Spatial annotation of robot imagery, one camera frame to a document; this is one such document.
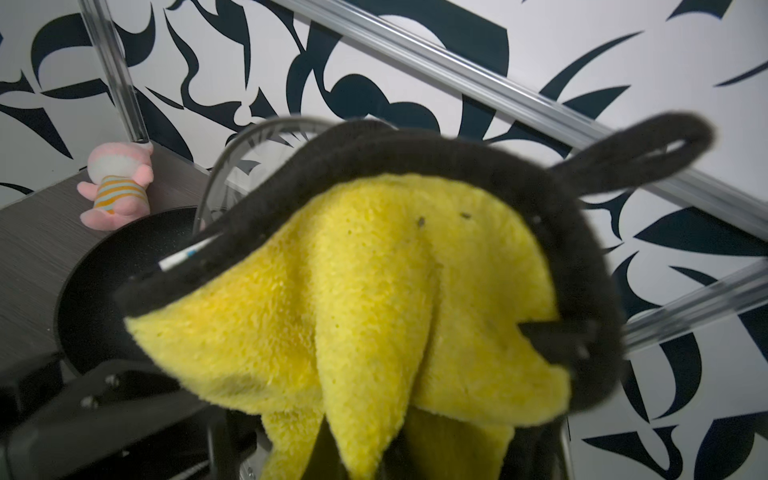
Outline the yellow microfiber cloth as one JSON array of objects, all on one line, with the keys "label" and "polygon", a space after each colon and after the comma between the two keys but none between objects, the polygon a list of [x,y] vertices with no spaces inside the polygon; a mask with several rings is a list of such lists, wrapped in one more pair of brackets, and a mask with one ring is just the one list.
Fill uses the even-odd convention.
[{"label": "yellow microfiber cloth", "polygon": [[348,479],[377,479],[402,426],[422,479],[548,479],[565,416],[624,375],[625,317],[579,201],[685,169],[713,128],[666,113],[549,168],[393,129],[362,150],[403,182],[403,223],[195,239],[119,290],[127,331],[186,390],[260,418],[265,479],[301,479],[324,418]]}]

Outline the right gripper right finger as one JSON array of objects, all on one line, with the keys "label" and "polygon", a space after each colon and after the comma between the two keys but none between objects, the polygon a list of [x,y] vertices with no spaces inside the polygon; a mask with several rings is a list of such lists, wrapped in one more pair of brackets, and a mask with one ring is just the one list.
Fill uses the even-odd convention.
[{"label": "right gripper right finger", "polygon": [[378,480],[421,480],[418,466],[414,462],[402,426],[385,450],[377,469]]}]

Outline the glass pot lid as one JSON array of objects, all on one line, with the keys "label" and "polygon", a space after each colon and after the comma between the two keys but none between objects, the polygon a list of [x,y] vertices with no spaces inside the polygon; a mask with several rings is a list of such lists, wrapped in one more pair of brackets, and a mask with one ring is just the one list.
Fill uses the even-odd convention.
[{"label": "glass pot lid", "polygon": [[376,119],[277,118],[251,126],[214,166],[193,228],[197,240],[243,232],[269,242],[328,243],[391,230],[412,209],[402,181],[363,152],[393,132]]}]

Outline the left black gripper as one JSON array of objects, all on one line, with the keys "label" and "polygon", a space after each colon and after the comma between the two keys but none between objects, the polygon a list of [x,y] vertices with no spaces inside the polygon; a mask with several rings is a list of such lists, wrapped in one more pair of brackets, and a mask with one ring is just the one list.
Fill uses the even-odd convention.
[{"label": "left black gripper", "polygon": [[4,479],[236,479],[261,432],[141,362],[65,382],[49,354],[1,373]]}]

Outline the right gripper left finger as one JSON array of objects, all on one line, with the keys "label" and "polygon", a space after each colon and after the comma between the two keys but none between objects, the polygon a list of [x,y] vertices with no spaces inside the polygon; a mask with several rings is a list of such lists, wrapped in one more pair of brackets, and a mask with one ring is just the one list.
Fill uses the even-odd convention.
[{"label": "right gripper left finger", "polygon": [[347,480],[336,441],[326,418],[323,419],[302,480]]}]

